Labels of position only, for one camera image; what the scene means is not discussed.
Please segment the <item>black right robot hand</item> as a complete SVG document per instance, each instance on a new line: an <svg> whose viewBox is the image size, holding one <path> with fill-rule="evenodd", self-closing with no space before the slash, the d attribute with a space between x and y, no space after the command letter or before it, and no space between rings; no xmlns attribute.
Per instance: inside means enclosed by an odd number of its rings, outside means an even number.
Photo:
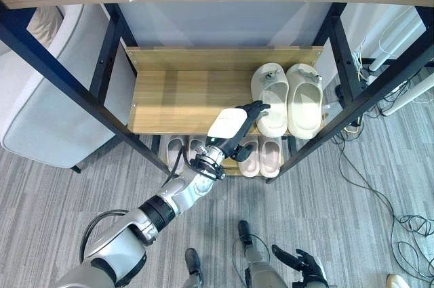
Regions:
<svg viewBox="0 0 434 288"><path fill-rule="evenodd" d="M329 287L323 268L311 254L296 249L296 257L277 245L272 245L272 252L279 261L302 274L302 281L293 282L292 287Z"/></svg>

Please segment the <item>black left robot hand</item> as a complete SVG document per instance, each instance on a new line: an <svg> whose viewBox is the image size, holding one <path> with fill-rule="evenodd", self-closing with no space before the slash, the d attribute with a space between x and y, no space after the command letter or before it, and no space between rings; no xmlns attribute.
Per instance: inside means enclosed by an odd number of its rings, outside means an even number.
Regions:
<svg viewBox="0 0 434 288"><path fill-rule="evenodd" d="M241 141L249 133L260 113L270 107L270 104L257 100L221 110L208 130L205 147L219 149L224 158L232 158L237 162L245 161L252 153L253 146L242 146Z"/></svg>

